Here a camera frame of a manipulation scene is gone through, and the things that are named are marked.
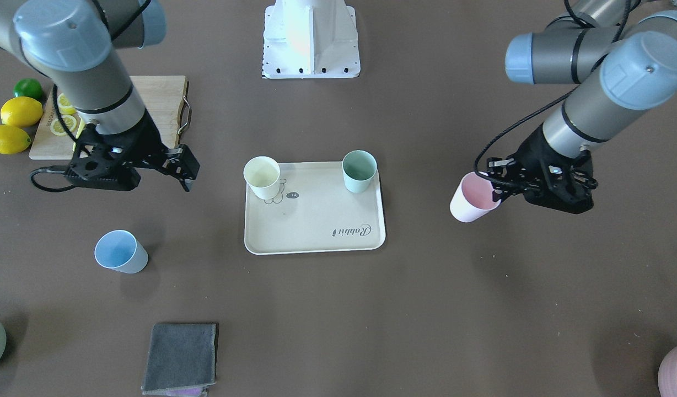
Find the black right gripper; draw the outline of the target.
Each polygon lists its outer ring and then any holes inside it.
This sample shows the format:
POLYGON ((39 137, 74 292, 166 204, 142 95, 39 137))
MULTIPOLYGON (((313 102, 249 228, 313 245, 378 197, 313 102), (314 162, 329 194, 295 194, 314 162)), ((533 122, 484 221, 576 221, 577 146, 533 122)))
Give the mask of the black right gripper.
POLYGON ((187 145, 165 146, 146 111, 133 128, 118 134, 99 134, 97 126, 87 125, 64 176, 76 187, 130 191, 141 180, 138 168, 172 176, 190 192, 200 164, 187 145))

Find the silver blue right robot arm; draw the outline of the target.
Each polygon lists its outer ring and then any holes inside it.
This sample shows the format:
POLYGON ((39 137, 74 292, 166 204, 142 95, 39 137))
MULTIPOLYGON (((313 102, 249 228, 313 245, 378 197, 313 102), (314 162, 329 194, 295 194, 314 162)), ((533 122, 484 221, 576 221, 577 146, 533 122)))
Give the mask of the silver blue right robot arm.
POLYGON ((157 1, 0 1, 0 49, 41 75, 71 101, 85 123, 61 174, 69 190, 131 191, 138 169, 154 169, 189 191, 199 163, 187 145, 169 148, 143 103, 118 49, 164 40, 157 1))

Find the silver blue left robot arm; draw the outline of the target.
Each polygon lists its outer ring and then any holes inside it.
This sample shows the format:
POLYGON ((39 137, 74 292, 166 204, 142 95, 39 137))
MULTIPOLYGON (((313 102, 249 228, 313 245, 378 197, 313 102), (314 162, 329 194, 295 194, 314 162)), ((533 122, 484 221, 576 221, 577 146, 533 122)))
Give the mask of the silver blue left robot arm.
POLYGON ((593 208, 592 151, 677 91, 677 10, 621 31, 639 1, 580 1, 540 33, 513 38, 505 70, 513 82, 570 84, 555 111, 506 158, 487 160, 487 203, 528 203, 579 214, 593 208))

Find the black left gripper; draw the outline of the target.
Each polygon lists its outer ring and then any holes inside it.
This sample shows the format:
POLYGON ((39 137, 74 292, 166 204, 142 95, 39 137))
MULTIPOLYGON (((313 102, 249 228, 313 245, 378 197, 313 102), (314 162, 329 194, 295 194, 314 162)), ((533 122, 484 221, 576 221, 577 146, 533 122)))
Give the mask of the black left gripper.
POLYGON ((560 155, 546 141, 539 126, 520 144, 515 153, 503 159, 487 159, 487 179, 493 202, 523 195, 530 204, 580 214, 594 206, 591 152, 584 148, 574 158, 560 155))

